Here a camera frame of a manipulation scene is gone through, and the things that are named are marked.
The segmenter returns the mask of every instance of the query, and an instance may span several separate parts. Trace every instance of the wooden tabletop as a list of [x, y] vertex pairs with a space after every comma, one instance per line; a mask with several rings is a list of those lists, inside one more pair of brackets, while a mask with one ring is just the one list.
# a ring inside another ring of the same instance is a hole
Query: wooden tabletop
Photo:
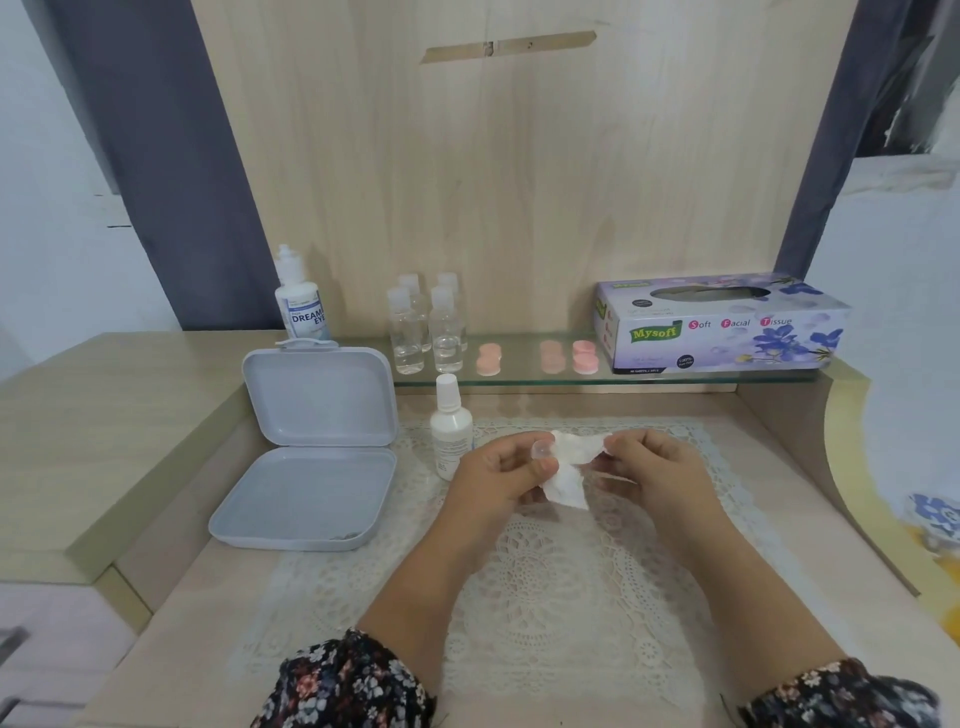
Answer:
[[0, 581], [92, 583], [250, 412], [276, 331], [110, 333], [0, 385]]
[[[828, 606], [878, 673], [917, 680], [957, 715], [960, 649], [884, 566], [736, 395], [478, 395], [474, 417], [696, 417], [756, 504], [798, 557]], [[422, 418], [433, 398], [399, 398], [401, 418]], [[230, 676], [227, 664], [257, 612], [278, 554], [211, 542], [81, 717], [82, 725], [235, 728], [248, 724], [274, 677]], [[724, 725], [704, 709], [666, 704], [535, 699], [471, 703], [444, 696], [444, 728], [473, 725]], [[945, 725], [950, 725], [949, 717]]]

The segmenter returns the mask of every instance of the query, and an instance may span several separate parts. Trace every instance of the tissue box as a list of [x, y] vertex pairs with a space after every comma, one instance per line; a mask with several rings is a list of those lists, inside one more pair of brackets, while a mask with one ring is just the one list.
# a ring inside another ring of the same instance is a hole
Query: tissue box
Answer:
[[597, 283], [593, 327], [614, 374], [819, 369], [850, 307], [775, 273]]

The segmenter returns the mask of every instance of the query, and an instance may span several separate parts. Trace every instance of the black floral shirt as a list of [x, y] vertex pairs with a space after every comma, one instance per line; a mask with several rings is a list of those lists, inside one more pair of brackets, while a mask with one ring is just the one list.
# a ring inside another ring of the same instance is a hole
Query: black floral shirt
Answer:
[[[436, 708], [437, 699], [393, 652], [351, 629], [284, 661], [252, 728], [428, 728]], [[739, 713], [749, 728], [940, 728], [932, 691], [874, 677], [854, 659], [805, 672]]]

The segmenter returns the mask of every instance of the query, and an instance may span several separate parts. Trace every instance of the drawer handle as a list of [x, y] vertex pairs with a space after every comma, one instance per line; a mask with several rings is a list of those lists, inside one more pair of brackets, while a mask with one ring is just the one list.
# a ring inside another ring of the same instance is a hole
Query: drawer handle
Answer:
[[4, 700], [0, 700], [0, 725], [3, 725], [3, 721], [6, 720], [13, 709], [19, 705], [27, 706], [28, 708], [66, 708], [68, 710], [81, 710], [86, 706], [83, 703], [58, 703], [47, 700], [21, 700], [18, 697], [8, 697]]
[[23, 627], [14, 629], [0, 629], [0, 667], [16, 652], [16, 649], [27, 641], [30, 633]]

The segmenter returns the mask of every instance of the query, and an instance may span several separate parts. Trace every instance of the white bottle cap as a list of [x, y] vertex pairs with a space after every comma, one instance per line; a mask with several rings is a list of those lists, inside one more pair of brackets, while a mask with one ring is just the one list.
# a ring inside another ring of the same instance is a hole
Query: white bottle cap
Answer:
[[276, 266], [276, 276], [280, 279], [280, 285], [296, 285], [306, 280], [303, 258], [296, 251], [290, 250], [287, 245], [280, 246], [280, 253], [274, 261], [274, 265]]
[[387, 291], [387, 302], [391, 313], [402, 313], [410, 310], [410, 290], [402, 285]]
[[437, 283], [440, 285], [445, 285], [447, 288], [453, 291], [454, 296], [460, 293], [460, 281], [457, 280], [456, 273], [438, 273]]
[[456, 375], [437, 377], [437, 409], [441, 412], [456, 412], [460, 409], [460, 387]]
[[445, 285], [430, 289], [430, 301], [434, 308], [453, 308], [453, 291]]
[[396, 277], [396, 282], [405, 286], [410, 293], [420, 292], [420, 276], [416, 273], [403, 273]]

